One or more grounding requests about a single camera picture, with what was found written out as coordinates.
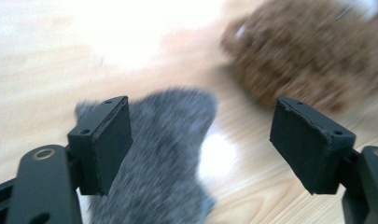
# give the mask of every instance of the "gray cloth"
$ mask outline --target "gray cloth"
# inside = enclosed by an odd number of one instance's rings
[[[96,106],[77,105],[77,119]],[[129,106],[133,145],[109,195],[91,197],[92,223],[203,223],[215,200],[197,169],[216,99],[206,91],[173,89]]]

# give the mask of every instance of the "brown fluffy object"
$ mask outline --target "brown fluffy object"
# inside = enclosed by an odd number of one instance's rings
[[[221,46],[249,95],[342,112],[378,91],[378,23],[336,1],[271,0],[228,25]]]

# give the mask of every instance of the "brown fur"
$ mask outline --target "brown fur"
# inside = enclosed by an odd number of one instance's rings
[[[271,0],[232,22],[221,46],[250,96],[268,107],[286,96],[341,112],[378,91],[378,23],[355,11],[336,20],[343,8],[327,0]]]

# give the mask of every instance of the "light wood surface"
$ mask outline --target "light wood surface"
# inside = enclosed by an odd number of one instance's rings
[[[196,86],[219,100],[200,166],[217,198],[206,223],[343,223],[343,188],[305,191],[269,142],[273,112],[249,101],[219,50],[228,21],[262,2],[0,0],[0,183],[29,150],[67,144],[77,101]],[[378,146],[378,97],[333,118],[358,150]]]

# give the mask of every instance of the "stuffed animal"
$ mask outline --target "stuffed animal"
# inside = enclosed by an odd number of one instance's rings
[[[378,0],[270,0],[229,24],[221,47],[261,105],[286,96],[344,112],[378,92]]]
[[[78,104],[77,120],[97,105]],[[203,223],[215,201],[197,179],[197,166],[216,111],[215,97],[195,89],[130,103],[133,145],[108,196],[91,196],[91,223]]]

